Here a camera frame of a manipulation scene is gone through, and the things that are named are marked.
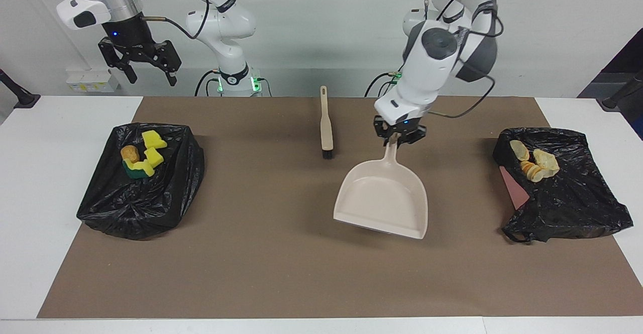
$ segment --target white table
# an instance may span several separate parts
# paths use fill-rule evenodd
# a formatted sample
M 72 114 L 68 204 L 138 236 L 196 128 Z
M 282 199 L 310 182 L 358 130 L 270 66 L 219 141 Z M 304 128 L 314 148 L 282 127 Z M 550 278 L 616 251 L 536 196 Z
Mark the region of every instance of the white table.
M 111 128 L 130 123 L 142 98 L 44 96 L 0 126 L 0 333 L 640 332 L 643 316 L 328 319 L 36 320 L 78 231 L 74 215 Z M 638 225 L 615 238 L 643 280 L 643 142 L 594 100 L 537 98 L 549 124 L 587 135 L 594 160 Z M 60 162 L 73 160 L 73 169 Z M 65 177 L 60 184 L 60 177 Z

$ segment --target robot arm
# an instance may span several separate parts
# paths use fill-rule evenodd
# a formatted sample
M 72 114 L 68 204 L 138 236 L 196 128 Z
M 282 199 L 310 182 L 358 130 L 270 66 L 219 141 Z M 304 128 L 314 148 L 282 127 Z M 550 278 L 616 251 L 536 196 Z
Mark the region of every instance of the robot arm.
M 495 0 L 432 2 L 444 13 L 405 29 L 402 77 L 375 103 L 381 115 L 374 122 L 377 135 L 388 140 L 398 132 L 399 144 L 424 137 L 425 127 L 418 123 L 450 75 L 471 82 L 484 77 L 480 73 L 488 73 L 496 60 Z
M 174 73 L 181 59 L 172 42 L 154 41 L 143 20 L 141 0 L 65 0 L 56 10 L 62 22 L 74 30 L 101 24 L 108 35 L 98 43 L 105 62 L 122 70 L 131 83 L 137 79 L 130 65 L 134 61 L 156 66 L 165 72 L 170 85 L 176 84 Z
M 216 9 L 210 9 L 202 33 L 197 38 L 211 48 L 219 64 L 221 87 L 225 94 L 251 96 L 255 93 L 255 81 L 246 62 L 243 50 L 232 39 L 253 36 L 257 29 L 255 17 L 237 0 L 211 0 Z M 191 12 L 186 19 L 188 31 L 194 34 L 206 14 Z

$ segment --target black garbage bag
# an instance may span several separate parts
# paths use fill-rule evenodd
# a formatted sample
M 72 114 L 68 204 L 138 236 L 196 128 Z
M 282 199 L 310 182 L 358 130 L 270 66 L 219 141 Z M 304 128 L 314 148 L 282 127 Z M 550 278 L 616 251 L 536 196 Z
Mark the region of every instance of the black garbage bag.
M 154 176 L 127 176 L 120 149 L 135 146 L 142 159 L 142 132 L 155 130 L 167 142 L 165 162 Z M 106 142 L 76 217 L 111 236 L 140 240 L 176 227 L 193 201 L 205 172 L 203 150 L 188 126 L 132 123 L 115 127 Z
M 542 149 L 552 153 L 560 172 L 538 183 L 529 181 L 509 145 L 511 140 L 523 142 L 530 152 Z M 633 226 L 627 208 L 618 203 L 596 167 L 583 133 L 511 128 L 500 133 L 493 158 L 529 195 L 502 228 L 515 242 L 597 238 Z

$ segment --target dustpan handle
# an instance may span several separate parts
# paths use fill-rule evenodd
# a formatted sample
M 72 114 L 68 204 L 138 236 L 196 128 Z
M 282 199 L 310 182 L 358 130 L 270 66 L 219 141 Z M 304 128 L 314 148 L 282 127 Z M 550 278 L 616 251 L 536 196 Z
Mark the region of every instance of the dustpan handle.
M 388 144 L 386 145 L 386 151 L 384 151 L 384 162 L 394 164 L 397 158 L 397 137 L 399 133 L 393 133 L 393 135 L 388 139 Z

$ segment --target dustpan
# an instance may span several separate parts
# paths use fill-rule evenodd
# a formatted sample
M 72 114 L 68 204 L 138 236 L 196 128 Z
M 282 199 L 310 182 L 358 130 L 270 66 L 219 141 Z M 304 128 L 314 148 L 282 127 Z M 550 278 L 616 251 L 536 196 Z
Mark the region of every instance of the dustpan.
M 413 171 L 397 163 L 397 139 L 384 158 L 356 165 L 346 176 L 333 218 L 382 233 L 422 239 L 428 225 L 426 191 Z

